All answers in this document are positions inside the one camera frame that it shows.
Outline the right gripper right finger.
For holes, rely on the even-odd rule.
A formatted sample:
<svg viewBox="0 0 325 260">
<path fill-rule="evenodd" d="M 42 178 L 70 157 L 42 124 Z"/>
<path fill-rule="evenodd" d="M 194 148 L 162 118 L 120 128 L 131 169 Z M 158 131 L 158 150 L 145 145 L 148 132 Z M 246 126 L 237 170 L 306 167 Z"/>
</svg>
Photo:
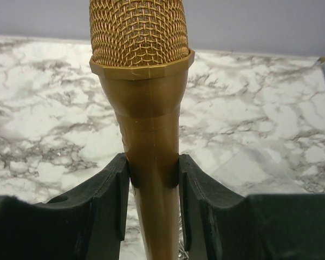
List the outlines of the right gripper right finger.
<svg viewBox="0 0 325 260">
<path fill-rule="evenodd" d="M 325 259 L 325 194 L 243 197 L 179 158 L 184 249 L 190 259 Z"/>
</svg>

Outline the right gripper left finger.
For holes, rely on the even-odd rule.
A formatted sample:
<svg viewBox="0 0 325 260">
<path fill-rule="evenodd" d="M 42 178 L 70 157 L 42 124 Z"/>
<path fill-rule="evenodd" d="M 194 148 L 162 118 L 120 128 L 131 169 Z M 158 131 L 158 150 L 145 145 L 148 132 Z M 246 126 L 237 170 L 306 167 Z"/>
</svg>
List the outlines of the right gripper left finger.
<svg viewBox="0 0 325 260">
<path fill-rule="evenodd" d="M 120 153 L 99 173 L 46 203 L 0 196 L 0 259 L 118 259 L 128 175 Z"/>
</svg>

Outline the gold microphone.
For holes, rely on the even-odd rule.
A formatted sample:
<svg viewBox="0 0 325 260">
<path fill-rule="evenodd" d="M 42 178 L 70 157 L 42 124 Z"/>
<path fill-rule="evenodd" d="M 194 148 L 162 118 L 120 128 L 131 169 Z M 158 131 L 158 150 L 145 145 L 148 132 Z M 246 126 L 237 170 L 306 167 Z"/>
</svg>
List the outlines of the gold microphone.
<svg viewBox="0 0 325 260">
<path fill-rule="evenodd" d="M 90 1 L 90 68 L 114 109 L 148 259 L 177 259 L 179 115 L 194 61 L 182 1 Z"/>
</svg>

